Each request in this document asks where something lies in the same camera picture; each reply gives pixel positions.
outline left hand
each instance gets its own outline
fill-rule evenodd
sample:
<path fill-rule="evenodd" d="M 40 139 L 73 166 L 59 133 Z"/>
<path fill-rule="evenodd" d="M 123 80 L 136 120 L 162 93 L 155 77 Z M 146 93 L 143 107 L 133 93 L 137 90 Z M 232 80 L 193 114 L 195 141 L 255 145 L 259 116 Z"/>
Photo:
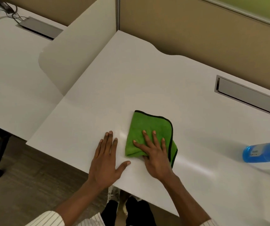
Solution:
<path fill-rule="evenodd" d="M 113 185 L 125 168 L 131 164 L 130 161 L 125 161 L 115 169 L 118 139 L 115 138 L 113 143 L 112 141 L 113 132 L 106 132 L 104 139 L 99 141 L 89 170 L 88 181 L 101 190 Z"/>

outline shirt sleeve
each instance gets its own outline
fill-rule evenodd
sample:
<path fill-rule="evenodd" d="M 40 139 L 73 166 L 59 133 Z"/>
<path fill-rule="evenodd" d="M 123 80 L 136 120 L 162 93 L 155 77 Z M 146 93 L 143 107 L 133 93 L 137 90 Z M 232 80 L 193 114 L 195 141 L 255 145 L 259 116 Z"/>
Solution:
<path fill-rule="evenodd" d="M 65 226 L 65 224 L 58 213 L 47 211 L 35 218 L 26 226 Z"/>
<path fill-rule="evenodd" d="M 210 219 L 201 224 L 201 226 L 218 226 L 218 224 L 213 219 Z"/>

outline shoe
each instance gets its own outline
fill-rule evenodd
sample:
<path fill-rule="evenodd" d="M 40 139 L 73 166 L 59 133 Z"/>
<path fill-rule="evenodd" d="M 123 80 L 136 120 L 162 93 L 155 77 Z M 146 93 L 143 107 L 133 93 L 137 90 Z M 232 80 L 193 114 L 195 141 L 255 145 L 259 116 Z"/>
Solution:
<path fill-rule="evenodd" d="M 115 186 L 110 186 L 108 189 L 108 201 L 114 200 L 118 202 L 119 205 L 119 196 L 120 196 L 120 189 Z"/>
<path fill-rule="evenodd" d="M 133 194 L 131 194 L 131 195 L 129 196 L 129 198 L 130 198 L 130 197 L 135 198 L 136 201 L 142 201 L 141 198 L 136 197 L 136 196 L 134 196 Z M 124 213 L 126 216 L 128 215 L 128 210 L 126 209 L 126 202 L 127 202 L 127 201 L 128 201 L 128 200 L 125 201 L 125 203 L 123 204 L 123 207 L 122 207 L 123 213 Z"/>

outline white desk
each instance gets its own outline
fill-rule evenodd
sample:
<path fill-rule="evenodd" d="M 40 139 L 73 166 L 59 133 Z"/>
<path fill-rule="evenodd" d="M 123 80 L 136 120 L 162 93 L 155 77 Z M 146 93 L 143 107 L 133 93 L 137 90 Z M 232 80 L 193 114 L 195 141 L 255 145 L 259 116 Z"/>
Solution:
<path fill-rule="evenodd" d="M 216 75 L 270 91 L 118 31 L 27 142 L 88 172 L 106 131 L 118 137 L 119 188 L 177 214 L 141 159 L 126 158 L 133 111 L 168 118 L 178 146 L 174 172 L 221 225 L 270 225 L 270 175 L 238 161 L 245 145 L 270 142 L 270 115 L 214 92 Z"/>
<path fill-rule="evenodd" d="M 18 13 L 66 28 L 21 8 Z M 28 140 L 62 95 L 38 63 L 40 52 L 50 40 L 16 25 L 13 19 L 0 19 L 0 128 Z"/>

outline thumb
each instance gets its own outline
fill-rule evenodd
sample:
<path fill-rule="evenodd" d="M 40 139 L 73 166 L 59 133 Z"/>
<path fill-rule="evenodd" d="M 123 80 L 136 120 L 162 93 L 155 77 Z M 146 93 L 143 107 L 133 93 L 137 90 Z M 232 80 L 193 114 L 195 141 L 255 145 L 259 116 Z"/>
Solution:
<path fill-rule="evenodd" d="M 122 164 L 120 164 L 120 166 L 116 169 L 116 174 L 119 176 L 119 178 L 120 178 L 122 172 L 123 172 L 123 171 L 126 169 L 126 167 L 127 167 L 128 165 L 130 165 L 130 164 L 131 164 L 130 161 L 125 161 L 125 162 L 123 162 Z"/>

